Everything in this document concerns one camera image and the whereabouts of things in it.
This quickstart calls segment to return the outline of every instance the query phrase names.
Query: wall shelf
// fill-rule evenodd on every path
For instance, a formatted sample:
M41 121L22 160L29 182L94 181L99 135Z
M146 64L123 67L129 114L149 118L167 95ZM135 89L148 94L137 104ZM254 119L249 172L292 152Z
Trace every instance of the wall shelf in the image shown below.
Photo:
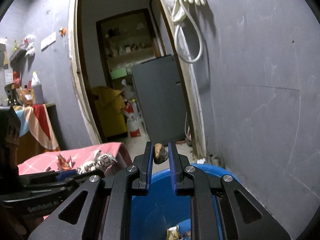
M27 52L27 47L25 44L20 45L15 52L10 56L10 63L17 62L21 57L23 57Z
M131 31L131 32L127 32L127 33L122 33L117 36L108 37L107 39L111 42L116 43L119 41L124 41L124 40L128 40L128 39L135 38L135 37L141 37L141 36L150 36L149 30L146 28L140 29L140 30L136 30L135 32Z
M119 55L117 57L109 58L108 66L109 66L109 69L112 70L113 68L117 67L119 64L136 62L145 58L150 58L153 55L154 55L153 47L135 50L126 54Z

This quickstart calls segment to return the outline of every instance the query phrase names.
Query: pink tablecloth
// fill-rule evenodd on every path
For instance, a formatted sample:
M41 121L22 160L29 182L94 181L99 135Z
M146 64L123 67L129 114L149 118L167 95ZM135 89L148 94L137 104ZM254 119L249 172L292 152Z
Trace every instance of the pink tablecloth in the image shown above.
M51 167L51 170L58 171L57 155L59 155L59 153L65 159L68 159L71 156L72 161L75 162L75 169L82 163L93 160L93 152L98 149L101 150L102 154L112 153L118 161L117 164L112 165L107 169L106 175L113 175L120 169L132 165L132 160L125 145L122 143L112 142L76 150L42 153L18 165L19 175L44 172L48 167Z

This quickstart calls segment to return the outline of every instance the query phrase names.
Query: red cloth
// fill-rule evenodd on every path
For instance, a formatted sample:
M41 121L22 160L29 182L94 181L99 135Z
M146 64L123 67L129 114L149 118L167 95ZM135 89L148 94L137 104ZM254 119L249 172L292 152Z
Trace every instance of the red cloth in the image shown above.
M43 130L45 135L48 137L48 139L51 140L47 114L45 111L45 105L35 105L35 106L32 106L32 108L33 108L33 113L35 114L36 118L39 121L41 129Z

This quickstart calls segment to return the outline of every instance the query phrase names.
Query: green box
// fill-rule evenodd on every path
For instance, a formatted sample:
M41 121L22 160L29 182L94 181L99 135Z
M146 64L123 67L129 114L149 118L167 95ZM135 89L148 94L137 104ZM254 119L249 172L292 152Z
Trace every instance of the green box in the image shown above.
M127 70L125 68L119 68L110 72L112 79L117 79L125 77L127 75Z

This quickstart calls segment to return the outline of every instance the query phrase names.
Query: wooden door frame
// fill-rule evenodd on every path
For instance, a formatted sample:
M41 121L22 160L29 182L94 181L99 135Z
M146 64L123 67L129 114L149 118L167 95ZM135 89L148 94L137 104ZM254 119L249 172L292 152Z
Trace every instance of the wooden door frame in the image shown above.
M165 51L165 46L164 46L164 42L163 42L163 39L162 39L162 36L161 36L161 33L160 33L160 29L159 29L158 23L156 21L155 14L154 14L153 9L152 9L152 0L149 0L149 7L150 7L150 11L151 11L153 20L155 22L156 30L157 30L159 38L160 38L160 43L161 43L162 51L163 51L163 54L164 54L163 56L166 56L167 52Z
M201 133L201 128L199 128L200 120L197 115L197 113L199 112L199 108L196 105L196 95L192 91L192 83L194 83L194 81L191 80L191 76L189 73L189 65L180 60L175 50L172 32L173 25L172 23L169 23L167 19L167 12L164 10L164 2L163 0L157 1L165 22L165 26L167 28L167 32L169 34L171 46L177 63L178 73L181 80L181 86L187 108L190 132L192 136L193 155L196 157L204 157L205 143L203 143L204 138ZM69 6L69 48L72 56L72 73L75 79L73 83L76 95L78 95L78 99L81 102L79 106L82 110L84 120L87 120L86 124L89 127L88 131L92 138L92 141L94 141L95 137L97 138L96 140L98 140L101 143L102 140L99 137L100 129L98 129L100 122L98 121L98 119L94 118L94 107L91 108L90 106L92 105L92 99L90 98L90 96L87 95L87 92L89 91L87 89L89 85L89 79L85 69L82 40L80 41L80 38L82 36L79 36L79 34L82 34L81 26L79 25L80 21L78 22L78 20L81 20L79 17L81 15L81 4L79 2L80 0L70 0Z
M149 10L147 8L138 9L138 10L133 10L133 11L130 11L130 12L117 14L117 15L102 19L100 21L97 21L96 22L96 28L97 28L97 37L98 37L98 45L99 45L102 69L103 69L104 77L105 77L105 80L106 80L106 84L110 88L113 88L113 86L112 86L112 78L111 78L111 74L110 74L110 71L109 71L108 60L107 60L107 56L106 56L105 49L104 49L103 33L102 33L101 25L103 23L105 23L105 22L108 22L108 21L112 21L112 20L115 20L115 19L119 19L121 17L129 16L129 15L133 15L133 14L138 14L138 13L144 13L144 16L145 16L146 21L147 21L148 29L149 29L149 32L150 32L150 37L152 39L152 47L153 47L153 49L155 51L155 56L156 57L161 57L161 52L160 52L159 45L158 45L158 42L157 42L157 39L156 39L156 33L155 33L155 30L154 30L153 25L152 25L152 21L151 21L151 16L149 14Z

